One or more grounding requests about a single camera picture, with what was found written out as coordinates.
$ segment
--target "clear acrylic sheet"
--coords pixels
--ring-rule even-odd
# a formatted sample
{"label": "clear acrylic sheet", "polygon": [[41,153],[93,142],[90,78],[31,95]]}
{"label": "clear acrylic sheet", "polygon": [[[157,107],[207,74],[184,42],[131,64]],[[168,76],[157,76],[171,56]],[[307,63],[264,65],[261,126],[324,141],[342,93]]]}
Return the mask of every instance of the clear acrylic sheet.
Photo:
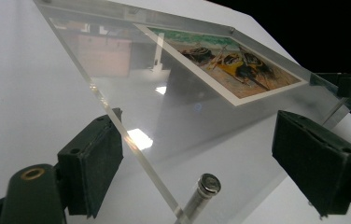
{"label": "clear acrylic sheet", "polygon": [[[241,223],[286,176],[272,157],[276,112],[295,112],[331,128],[351,109],[351,99],[339,99],[329,82],[231,27],[98,0],[35,3],[124,139],[125,160],[109,189],[121,197],[105,199],[98,216],[103,223],[174,223],[177,217],[190,223],[182,208],[205,173],[215,175],[222,190],[194,223]],[[252,53],[294,82],[272,91],[269,80],[260,87],[263,93],[238,101],[202,72],[199,59],[169,44],[168,34],[228,37],[243,47],[238,62],[256,64],[246,54]],[[222,63],[210,58],[217,69],[229,62],[231,42],[214,53],[222,54]],[[224,78],[244,88],[259,86],[252,79]],[[135,137],[141,133],[144,146]]]}

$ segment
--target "metal rod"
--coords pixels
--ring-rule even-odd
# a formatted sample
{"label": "metal rod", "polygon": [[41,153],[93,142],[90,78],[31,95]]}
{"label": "metal rod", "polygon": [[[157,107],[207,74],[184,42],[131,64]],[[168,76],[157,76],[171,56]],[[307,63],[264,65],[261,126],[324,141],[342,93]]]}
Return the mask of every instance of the metal rod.
{"label": "metal rod", "polygon": [[[210,199],[217,195],[220,190],[221,184],[214,175],[201,175],[198,180],[197,189],[184,208],[184,214],[189,219],[190,223],[192,223],[196,217],[199,216]],[[175,224],[179,223],[183,223],[183,221],[178,220],[175,222]]]}

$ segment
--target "white surface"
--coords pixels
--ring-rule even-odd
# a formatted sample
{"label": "white surface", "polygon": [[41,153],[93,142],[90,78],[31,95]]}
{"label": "white surface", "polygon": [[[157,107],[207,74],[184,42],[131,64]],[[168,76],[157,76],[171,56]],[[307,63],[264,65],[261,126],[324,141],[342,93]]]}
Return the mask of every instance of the white surface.
{"label": "white surface", "polygon": [[[196,0],[178,0],[177,4],[160,0],[117,2],[234,26],[290,58],[251,17],[228,8]],[[227,16],[213,17],[207,13],[209,10]],[[14,173],[32,164],[54,164],[56,153],[92,119],[104,113],[34,3],[0,1],[0,198],[5,195],[7,182]],[[346,117],[335,132],[351,142],[351,116]],[[149,197],[159,195],[156,192],[149,195],[150,192]],[[108,197],[119,199],[113,194]],[[119,207],[127,207],[129,201],[125,199]],[[162,214],[162,220],[170,215]],[[69,223],[78,221],[72,217]],[[245,223],[351,223],[351,209],[348,216],[320,221],[315,209],[307,205],[304,196],[286,178]]]}

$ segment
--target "printed photo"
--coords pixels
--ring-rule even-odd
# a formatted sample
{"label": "printed photo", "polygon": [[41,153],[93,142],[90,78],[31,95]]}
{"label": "printed photo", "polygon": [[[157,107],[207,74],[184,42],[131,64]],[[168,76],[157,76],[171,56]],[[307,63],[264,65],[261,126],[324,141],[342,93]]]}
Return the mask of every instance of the printed photo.
{"label": "printed photo", "polygon": [[233,105],[307,83],[231,37],[136,26]]}

